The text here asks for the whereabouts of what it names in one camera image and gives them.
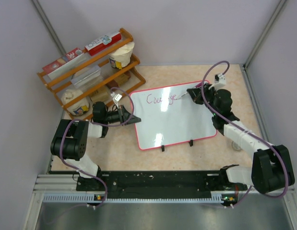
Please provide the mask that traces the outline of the magenta-capped whiteboard marker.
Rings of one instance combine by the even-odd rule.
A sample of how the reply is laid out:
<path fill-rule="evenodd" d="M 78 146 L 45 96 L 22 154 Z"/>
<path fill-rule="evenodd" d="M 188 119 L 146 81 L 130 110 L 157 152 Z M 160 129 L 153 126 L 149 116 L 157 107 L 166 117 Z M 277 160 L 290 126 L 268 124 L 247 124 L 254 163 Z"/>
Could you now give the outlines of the magenta-capped whiteboard marker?
<path fill-rule="evenodd" d="M 198 83 L 197 85 L 195 85 L 194 87 L 192 87 L 191 89 L 196 89 L 199 88 L 202 85 L 202 82 Z M 178 96 L 177 99 L 182 98 L 183 96 L 185 96 L 186 94 L 188 94 L 188 91 L 186 90 L 185 93 L 183 93 L 182 95 Z"/>

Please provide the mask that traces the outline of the pink-framed whiteboard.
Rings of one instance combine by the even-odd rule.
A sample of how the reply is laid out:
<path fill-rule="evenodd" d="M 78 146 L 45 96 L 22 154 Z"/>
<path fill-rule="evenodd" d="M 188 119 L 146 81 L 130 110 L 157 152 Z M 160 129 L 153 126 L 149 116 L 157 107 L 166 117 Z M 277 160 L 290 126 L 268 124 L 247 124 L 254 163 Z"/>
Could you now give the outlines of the pink-framed whiteboard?
<path fill-rule="evenodd" d="M 189 94 L 177 99 L 197 84 L 194 81 L 130 94 L 134 115 L 142 120 L 135 124 L 139 149 L 161 148 L 217 134 L 213 115 L 205 105 L 195 104 Z"/>

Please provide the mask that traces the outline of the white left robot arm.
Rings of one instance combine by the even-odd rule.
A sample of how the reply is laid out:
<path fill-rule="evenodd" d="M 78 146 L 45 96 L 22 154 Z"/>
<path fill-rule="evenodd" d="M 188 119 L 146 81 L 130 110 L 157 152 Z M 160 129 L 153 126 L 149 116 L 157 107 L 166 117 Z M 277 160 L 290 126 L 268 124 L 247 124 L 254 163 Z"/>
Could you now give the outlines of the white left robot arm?
<path fill-rule="evenodd" d="M 142 120 L 131 114 L 123 105 L 109 111 L 104 102 L 93 104 L 93 122 L 71 121 L 62 119 L 50 145 L 50 152 L 54 156 L 64 159 L 65 163 L 79 170 L 87 184 L 93 190 L 103 186 L 100 167 L 94 163 L 86 151 L 88 138 L 105 138 L 110 124 L 119 123 L 129 125 Z"/>

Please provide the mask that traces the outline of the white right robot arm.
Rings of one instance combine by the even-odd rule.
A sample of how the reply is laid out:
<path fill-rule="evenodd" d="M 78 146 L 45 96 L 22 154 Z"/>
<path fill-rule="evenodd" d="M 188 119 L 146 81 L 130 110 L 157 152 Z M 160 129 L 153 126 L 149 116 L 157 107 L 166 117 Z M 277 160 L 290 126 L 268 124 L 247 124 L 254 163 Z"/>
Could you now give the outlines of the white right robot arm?
<path fill-rule="evenodd" d="M 231 110 L 232 98 L 226 89 L 216 90 L 209 83 L 187 89 L 194 103 L 205 105 L 212 113 L 213 126 L 223 136 L 232 140 L 252 158 L 251 167 L 230 165 L 222 168 L 224 174 L 219 185 L 231 189 L 236 183 L 253 186 L 266 194 L 295 183 L 289 150 L 284 145 L 275 146 L 247 129 Z"/>

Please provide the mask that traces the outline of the brown cardboard box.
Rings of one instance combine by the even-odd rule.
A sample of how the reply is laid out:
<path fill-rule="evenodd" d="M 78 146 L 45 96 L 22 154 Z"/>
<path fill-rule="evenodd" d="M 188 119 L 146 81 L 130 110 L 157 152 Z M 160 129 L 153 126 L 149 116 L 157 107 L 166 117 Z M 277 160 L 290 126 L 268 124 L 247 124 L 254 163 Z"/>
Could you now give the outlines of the brown cardboard box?
<path fill-rule="evenodd" d="M 109 91 L 107 86 L 102 86 L 89 94 L 89 97 L 93 103 L 106 102 L 109 98 Z"/>

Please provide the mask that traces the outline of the dark brown small box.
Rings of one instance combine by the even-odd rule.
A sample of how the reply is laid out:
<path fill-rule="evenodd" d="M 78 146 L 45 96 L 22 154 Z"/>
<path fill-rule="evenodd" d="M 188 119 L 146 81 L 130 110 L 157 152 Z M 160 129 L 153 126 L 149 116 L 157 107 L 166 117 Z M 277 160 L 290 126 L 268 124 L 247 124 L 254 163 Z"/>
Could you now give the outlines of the dark brown small box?
<path fill-rule="evenodd" d="M 106 84 L 106 86 L 111 89 L 113 87 L 121 87 L 123 84 L 125 84 L 129 79 L 131 78 L 131 75 L 129 74 L 129 72 L 124 73 L 119 75 L 118 77 L 116 77 L 114 80 L 108 82 Z"/>

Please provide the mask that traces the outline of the orange wooden shelf rack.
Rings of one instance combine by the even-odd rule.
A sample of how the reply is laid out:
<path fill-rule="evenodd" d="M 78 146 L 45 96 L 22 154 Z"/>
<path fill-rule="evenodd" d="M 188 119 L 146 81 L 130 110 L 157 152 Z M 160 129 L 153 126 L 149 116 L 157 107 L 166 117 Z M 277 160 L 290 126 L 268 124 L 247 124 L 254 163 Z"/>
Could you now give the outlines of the orange wooden shelf rack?
<path fill-rule="evenodd" d="M 70 118 L 90 119 L 93 103 L 113 104 L 110 88 L 122 87 L 130 93 L 144 85 L 145 78 L 136 70 L 140 60 L 130 51 L 123 65 L 109 55 L 133 42 L 132 35 L 120 28 L 95 39 L 84 49 L 75 48 L 43 67 L 37 73 Z"/>

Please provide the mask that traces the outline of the silver foil box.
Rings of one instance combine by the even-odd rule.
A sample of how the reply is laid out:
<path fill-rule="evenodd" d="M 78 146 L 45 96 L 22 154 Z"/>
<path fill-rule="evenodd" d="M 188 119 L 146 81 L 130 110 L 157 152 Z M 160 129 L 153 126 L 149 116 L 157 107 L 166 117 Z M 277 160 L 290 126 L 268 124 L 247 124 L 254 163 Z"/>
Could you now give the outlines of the silver foil box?
<path fill-rule="evenodd" d="M 76 89 L 79 89 L 91 80 L 97 78 L 100 74 L 101 68 L 98 65 L 90 68 L 85 68 L 84 72 L 71 79 L 71 83 Z"/>

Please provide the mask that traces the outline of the white bag upper shelf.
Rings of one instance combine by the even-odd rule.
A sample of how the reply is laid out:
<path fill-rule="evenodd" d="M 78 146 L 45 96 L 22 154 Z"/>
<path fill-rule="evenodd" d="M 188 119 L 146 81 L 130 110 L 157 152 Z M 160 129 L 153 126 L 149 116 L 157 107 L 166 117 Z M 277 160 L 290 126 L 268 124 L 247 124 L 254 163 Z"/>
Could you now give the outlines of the white bag upper shelf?
<path fill-rule="evenodd" d="M 115 69 L 123 69 L 126 67 L 130 63 L 134 46 L 134 42 L 129 42 L 118 48 L 116 51 L 110 53 L 108 58 L 111 66 Z"/>

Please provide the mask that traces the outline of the red white foil box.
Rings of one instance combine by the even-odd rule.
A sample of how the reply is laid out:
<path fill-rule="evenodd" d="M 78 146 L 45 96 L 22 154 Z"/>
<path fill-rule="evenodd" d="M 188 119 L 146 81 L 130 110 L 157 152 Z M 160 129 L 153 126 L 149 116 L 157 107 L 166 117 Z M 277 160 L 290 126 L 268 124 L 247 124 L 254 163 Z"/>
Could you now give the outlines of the red white foil box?
<path fill-rule="evenodd" d="M 101 36 L 94 41 L 88 43 L 84 48 L 89 53 L 90 56 L 94 56 L 97 53 L 103 51 L 114 43 L 120 41 L 122 35 L 120 32 L 115 31 L 113 33 L 108 33 L 104 36 Z"/>

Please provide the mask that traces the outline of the red grey wrap box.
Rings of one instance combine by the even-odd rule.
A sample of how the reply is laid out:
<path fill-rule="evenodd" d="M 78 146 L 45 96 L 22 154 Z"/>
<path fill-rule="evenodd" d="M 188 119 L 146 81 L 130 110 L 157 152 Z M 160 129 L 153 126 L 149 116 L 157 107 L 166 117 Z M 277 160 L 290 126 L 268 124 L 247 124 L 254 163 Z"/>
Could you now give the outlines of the red grey wrap box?
<path fill-rule="evenodd" d="M 54 80 L 62 74 L 72 70 L 74 67 L 83 64 L 87 60 L 88 55 L 81 49 L 75 48 L 57 60 L 47 64 L 42 70 L 51 80 Z"/>

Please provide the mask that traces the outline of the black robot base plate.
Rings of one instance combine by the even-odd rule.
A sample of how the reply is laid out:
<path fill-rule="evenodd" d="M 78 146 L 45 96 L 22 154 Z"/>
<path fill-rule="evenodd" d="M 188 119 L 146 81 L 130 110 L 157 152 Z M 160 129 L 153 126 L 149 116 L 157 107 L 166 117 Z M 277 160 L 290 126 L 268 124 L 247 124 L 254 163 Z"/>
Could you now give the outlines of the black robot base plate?
<path fill-rule="evenodd" d="M 219 171 L 103 171 L 102 181 L 78 177 L 77 191 L 103 192 L 108 198 L 208 198 L 212 191 L 246 191 Z"/>

